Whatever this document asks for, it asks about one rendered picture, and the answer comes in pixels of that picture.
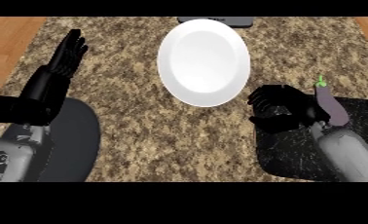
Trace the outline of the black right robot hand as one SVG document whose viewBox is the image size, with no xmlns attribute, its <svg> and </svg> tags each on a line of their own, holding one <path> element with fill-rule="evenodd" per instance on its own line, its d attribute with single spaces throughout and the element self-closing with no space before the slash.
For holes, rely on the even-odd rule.
<svg viewBox="0 0 368 224">
<path fill-rule="evenodd" d="M 298 125 L 310 127 L 314 122 L 328 123 L 331 115 L 319 106 L 314 99 L 289 85 L 263 85 L 248 96 L 246 104 L 258 112 L 270 107 L 285 107 L 288 114 L 279 114 L 268 118 L 251 116 L 248 118 L 254 126 L 267 133 L 279 133 L 298 129 Z"/>
</svg>

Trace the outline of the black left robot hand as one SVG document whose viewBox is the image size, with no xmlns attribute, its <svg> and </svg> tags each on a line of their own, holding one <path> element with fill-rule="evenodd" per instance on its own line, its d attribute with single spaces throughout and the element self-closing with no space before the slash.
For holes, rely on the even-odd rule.
<svg viewBox="0 0 368 224">
<path fill-rule="evenodd" d="M 87 51 L 79 30 L 72 29 L 47 64 L 38 66 L 19 96 L 0 95 L 0 123 L 47 126 L 56 118 Z"/>
</svg>

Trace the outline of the purple eggplant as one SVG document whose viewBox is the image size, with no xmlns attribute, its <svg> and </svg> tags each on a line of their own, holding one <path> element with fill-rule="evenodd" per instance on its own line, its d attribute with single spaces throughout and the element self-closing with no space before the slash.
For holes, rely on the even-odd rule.
<svg viewBox="0 0 368 224">
<path fill-rule="evenodd" d="M 314 83 L 314 98 L 316 103 L 323 110 L 317 122 L 332 127 L 342 127 L 348 122 L 347 112 L 332 96 L 323 76 L 317 77 L 317 81 Z"/>
</svg>

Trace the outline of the black tray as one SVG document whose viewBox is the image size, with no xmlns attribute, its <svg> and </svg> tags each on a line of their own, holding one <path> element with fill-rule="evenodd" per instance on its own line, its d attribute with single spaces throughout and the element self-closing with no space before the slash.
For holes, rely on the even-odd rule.
<svg viewBox="0 0 368 224">
<path fill-rule="evenodd" d="M 336 97 L 347 115 L 344 127 L 368 143 L 368 99 Z M 279 177 L 338 182 L 339 179 L 323 163 L 304 125 L 297 130 L 268 134 L 254 128 L 255 156 L 261 169 Z"/>
</svg>

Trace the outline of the white oval plate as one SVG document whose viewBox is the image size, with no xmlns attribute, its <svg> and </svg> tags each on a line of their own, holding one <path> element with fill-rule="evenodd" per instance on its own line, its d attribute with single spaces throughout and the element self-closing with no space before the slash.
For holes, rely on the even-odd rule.
<svg viewBox="0 0 368 224">
<path fill-rule="evenodd" d="M 214 107 L 229 102 L 249 77 L 249 53 L 234 30 L 211 19 L 180 23 L 161 41 L 156 69 L 183 103 Z"/>
</svg>

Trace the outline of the dark grey round mat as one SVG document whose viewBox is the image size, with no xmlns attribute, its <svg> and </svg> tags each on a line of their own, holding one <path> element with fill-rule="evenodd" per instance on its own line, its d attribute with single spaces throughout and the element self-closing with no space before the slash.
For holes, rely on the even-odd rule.
<svg viewBox="0 0 368 224">
<path fill-rule="evenodd" d="M 84 182 L 100 146 L 100 126 L 90 106 L 66 98 L 50 124 L 53 150 L 39 182 Z"/>
</svg>

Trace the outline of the dark grey appliance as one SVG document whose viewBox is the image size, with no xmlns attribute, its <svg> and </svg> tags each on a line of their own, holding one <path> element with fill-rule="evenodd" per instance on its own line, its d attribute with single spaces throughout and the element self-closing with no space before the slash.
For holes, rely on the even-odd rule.
<svg viewBox="0 0 368 224">
<path fill-rule="evenodd" d="M 178 23 L 193 19 L 211 19 L 232 28 L 248 28 L 252 25 L 254 17 L 177 17 Z"/>
</svg>

